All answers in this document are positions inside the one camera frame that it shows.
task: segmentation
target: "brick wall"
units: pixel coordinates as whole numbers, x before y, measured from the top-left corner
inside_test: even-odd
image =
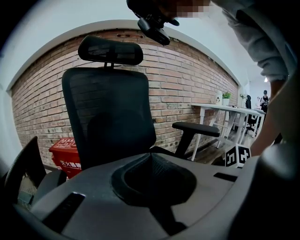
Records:
[[[172,39],[162,47],[136,30],[108,30],[92,33],[102,38],[136,42],[144,52],[144,61],[136,67],[117,68],[143,72],[149,79],[149,99],[157,134],[156,145],[175,151],[181,131],[172,128],[175,121],[199,122],[199,108],[191,103],[210,103],[217,90],[232,93],[237,104],[237,83],[200,51]],[[102,63],[81,60],[77,49],[84,36],[53,48],[34,62],[12,87],[15,127],[22,146],[33,136],[43,162],[53,165],[48,149],[58,139],[73,136],[61,87],[61,77],[72,67],[101,67]],[[207,112],[207,124],[212,112]],[[218,117],[221,123],[224,113]],[[202,137],[201,145],[211,141]],[[192,150],[195,138],[188,150]]]

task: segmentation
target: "gray sleeve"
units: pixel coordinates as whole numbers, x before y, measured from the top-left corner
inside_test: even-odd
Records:
[[[257,62],[257,65],[263,69],[262,76],[266,76],[270,82],[286,80],[288,77],[287,68],[269,37],[261,29],[239,22],[227,11],[223,10],[223,13],[239,42],[249,53],[252,60]]]

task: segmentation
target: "red box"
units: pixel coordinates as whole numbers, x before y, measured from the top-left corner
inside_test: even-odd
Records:
[[[74,138],[61,138],[49,151],[53,154],[53,162],[67,174],[68,178],[81,172],[81,163]]]

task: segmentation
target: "plant pot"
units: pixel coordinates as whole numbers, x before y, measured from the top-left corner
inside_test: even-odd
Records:
[[[225,106],[227,106],[227,105],[229,105],[229,98],[223,98],[222,99],[222,105],[225,105]]]

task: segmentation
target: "chair headrest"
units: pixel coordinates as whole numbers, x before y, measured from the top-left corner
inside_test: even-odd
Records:
[[[143,60],[143,51],[138,44],[123,43],[86,36],[78,48],[82,60],[138,65]]]

